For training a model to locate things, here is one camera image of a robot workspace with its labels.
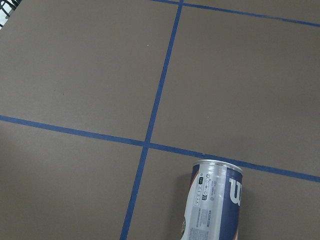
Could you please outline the Wilson tennis ball can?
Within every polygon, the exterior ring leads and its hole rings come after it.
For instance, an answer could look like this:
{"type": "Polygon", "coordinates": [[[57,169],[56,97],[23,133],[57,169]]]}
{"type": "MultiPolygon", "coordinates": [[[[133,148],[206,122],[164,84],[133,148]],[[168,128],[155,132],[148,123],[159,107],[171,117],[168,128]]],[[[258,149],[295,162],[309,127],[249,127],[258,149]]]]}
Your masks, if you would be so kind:
{"type": "Polygon", "coordinates": [[[236,240],[243,170],[231,163],[201,159],[192,167],[182,240],[236,240]]]}

